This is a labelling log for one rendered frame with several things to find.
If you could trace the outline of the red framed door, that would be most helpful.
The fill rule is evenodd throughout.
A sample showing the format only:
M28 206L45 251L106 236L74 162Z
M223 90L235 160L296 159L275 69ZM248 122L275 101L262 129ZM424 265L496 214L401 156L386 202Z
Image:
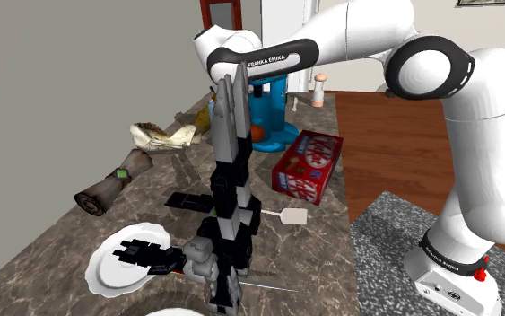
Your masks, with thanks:
M205 29L213 25L229 30L241 30L240 0L200 0Z

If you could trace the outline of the brown roll with green band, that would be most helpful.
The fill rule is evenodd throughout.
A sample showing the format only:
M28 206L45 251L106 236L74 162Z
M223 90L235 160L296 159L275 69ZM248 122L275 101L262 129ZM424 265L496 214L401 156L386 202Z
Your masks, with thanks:
M141 149L132 149L122 164L107 177L74 195L85 212L101 216L113 205L119 193L137 176L153 167L152 158Z

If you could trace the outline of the framed wall picture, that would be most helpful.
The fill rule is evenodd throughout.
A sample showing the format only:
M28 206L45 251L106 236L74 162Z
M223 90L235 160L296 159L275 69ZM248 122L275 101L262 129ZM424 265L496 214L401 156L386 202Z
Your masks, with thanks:
M505 5L505 0L457 0L456 7Z

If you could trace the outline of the thin metal skewer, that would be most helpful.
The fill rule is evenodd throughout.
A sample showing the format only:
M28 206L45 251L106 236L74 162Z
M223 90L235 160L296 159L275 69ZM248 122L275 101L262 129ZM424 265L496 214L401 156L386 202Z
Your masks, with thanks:
M248 281L239 281L242 285L249 285L249 286L254 286L254 287L259 287L259 288L265 288L265 289L272 289L272 290L278 290L278 291L284 291L284 292L291 292L291 293L298 293L299 291L286 288L286 287L281 287L277 285L267 285L267 284L261 284L261 283L254 283L254 282L248 282Z

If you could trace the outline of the cream crumpled cloth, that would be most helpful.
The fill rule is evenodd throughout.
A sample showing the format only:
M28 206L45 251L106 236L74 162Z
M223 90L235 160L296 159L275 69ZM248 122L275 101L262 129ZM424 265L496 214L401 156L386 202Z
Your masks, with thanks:
M158 151L190 146L197 127L192 124L184 125L172 135L168 135L157 125L148 122L134 123L129 126L128 130L137 148L145 151Z

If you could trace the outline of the white spatula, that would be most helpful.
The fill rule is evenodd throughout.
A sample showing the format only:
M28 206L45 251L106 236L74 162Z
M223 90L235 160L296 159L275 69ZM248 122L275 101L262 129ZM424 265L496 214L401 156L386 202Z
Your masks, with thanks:
M308 221L308 210L306 208L286 207L279 212L262 209L261 212L278 216L282 224L304 225Z

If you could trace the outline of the blue countertop appliance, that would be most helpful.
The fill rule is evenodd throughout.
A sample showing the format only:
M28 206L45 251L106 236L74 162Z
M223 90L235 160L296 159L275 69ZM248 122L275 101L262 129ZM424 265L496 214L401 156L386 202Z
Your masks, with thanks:
M248 95L250 119L253 125L264 129L264 137L254 141L252 148L259 152L281 152L291 145L299 130L285 121L287 103L287 75L252 81Z

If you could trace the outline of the yellow banana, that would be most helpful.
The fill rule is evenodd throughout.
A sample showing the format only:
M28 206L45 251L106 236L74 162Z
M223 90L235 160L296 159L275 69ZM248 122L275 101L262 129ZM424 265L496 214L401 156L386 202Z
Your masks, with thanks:
M211 128L211 119L208 106L203 107L197 112L193 120L193 125L196 127L196 132L199 135L206 133Z

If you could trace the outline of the black and grey blocky figure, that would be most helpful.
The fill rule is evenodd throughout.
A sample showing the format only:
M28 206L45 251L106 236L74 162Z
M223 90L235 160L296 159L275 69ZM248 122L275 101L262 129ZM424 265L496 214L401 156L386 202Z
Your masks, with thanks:
M149 268L151 275L180 272L206 285L207 308L237 316L242 297L239 280L246 277L252 256L252 237L260 222L261 203L250 192L248 158L252 151L248 111L248 74L239 64L235 75L217 84L211 138L216 168L210 178L214 207L196 236L182 247L122 241L114 251L124 263Z

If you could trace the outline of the white plate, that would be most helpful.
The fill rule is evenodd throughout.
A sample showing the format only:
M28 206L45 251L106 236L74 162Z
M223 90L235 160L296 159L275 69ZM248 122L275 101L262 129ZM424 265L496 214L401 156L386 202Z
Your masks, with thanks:
M122 241L133 239L158 243L164 250L170 246L170 234L160 224L132 224L113 233L93 252L86 268L85 280L92 293L113 298L132 293L153 279L149 268L121 262L113 254L123 250Z
M200 312L195 312L186 308L165 308L148 313L146 316L204 316Z

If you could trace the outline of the black flat rectangular device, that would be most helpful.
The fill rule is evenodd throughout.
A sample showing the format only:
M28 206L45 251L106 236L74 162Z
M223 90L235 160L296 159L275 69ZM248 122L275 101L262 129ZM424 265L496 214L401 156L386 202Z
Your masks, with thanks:
M210 213L214 207L214 199L210 195L173 192L165 202L165 206Z

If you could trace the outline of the grey speckled robot stand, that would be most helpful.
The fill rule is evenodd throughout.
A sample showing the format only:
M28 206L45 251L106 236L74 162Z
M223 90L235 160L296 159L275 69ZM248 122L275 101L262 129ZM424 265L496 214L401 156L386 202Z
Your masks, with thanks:
M361 316L455 316L417 294L403 265L436 216L384 191L351 225ZM505 316L505 250L488 251Z

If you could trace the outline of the white door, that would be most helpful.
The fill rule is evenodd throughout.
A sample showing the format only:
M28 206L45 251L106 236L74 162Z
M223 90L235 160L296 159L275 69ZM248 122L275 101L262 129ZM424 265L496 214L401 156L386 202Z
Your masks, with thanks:
M264 46L279 44L318 13L319 0L261 0ZM287 92L309 92L312 68L288 75Z

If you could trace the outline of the red snack box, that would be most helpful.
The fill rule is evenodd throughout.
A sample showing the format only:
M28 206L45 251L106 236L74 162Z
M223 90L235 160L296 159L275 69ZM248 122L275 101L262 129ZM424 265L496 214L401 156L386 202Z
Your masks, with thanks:
M340 136L301 131L272 169L272 190L318 206L342 145Z

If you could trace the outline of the white pepper grinder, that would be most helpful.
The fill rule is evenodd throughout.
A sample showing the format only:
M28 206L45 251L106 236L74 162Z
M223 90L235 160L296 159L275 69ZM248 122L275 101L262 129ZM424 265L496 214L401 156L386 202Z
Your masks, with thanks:
M327 80L327 76L324 74L317 74L314 76L315 85L312 93L312 107L322 107L324 105L324 83Z

